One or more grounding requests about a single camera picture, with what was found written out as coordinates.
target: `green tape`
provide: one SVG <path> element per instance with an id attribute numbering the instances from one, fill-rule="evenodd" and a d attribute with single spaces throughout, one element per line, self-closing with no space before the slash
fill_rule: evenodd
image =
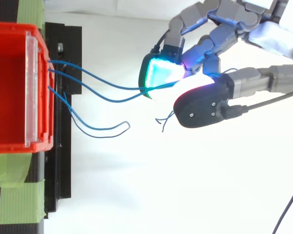
<path id="1" fill-rule="evenodd" d="M 44 181 L 1 189 L 0 224 L 40 223 L 44 216 Z"/>
<path id="2" fill-rule="evenodd" d="M 29 171 L 32 154 L 0 155 L 0 188 L 20 188 Z"/>
<path id="3" fill-rule="evenodd" d="M 44 21 L 43 0 L 20 0 L 17 23 L 35 24 L 42 29 Z"/>

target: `bolt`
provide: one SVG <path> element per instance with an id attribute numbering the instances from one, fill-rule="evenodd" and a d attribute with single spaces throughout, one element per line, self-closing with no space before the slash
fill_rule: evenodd
<path id="1" fill-rule="evenodd" d="M 58 52 L 63 53 L 63 51 L 64 51 L 63 43 L 59 43 L 58 44 Z"/>

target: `robotic hand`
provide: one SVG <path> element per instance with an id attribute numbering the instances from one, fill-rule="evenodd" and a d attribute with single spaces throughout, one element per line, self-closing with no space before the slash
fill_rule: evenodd
<path id="1" fill-rule="evenodd" d="M 183 53 L 183 35 L 208 19 L 218 26 Z M 192 76 L 203 68 L 214 84 L 192 89 L 174 104 L 181 125 L 198 128 L 241 116 L 249 110 L 293 96 L 293 65 L 244 68 L 220 73 L 219 55 L 244 42 L 293 59 L 293 0 L 205 0 L 183 10 L 142 64 L 139 86 L 149 88 Z M 285 93 L 254 106 L 229 106 L 228 100 L 257 91 Z"/>

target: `red container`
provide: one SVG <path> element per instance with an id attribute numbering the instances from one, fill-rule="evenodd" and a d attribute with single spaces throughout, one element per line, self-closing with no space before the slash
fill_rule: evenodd
<path id="1" fill-rule="evenodd" d="M 0 154 L 53 147 L 54 69 L 37 27 L 0 23 Z"/>

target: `clear plastic lid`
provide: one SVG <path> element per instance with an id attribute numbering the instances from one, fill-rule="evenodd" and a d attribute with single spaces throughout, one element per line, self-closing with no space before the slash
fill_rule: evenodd
<path id="1" fill-rule="evenodd" d="M 38 41 L 26 34 L 25 51 L 25 146 L 38 140 Z"/>

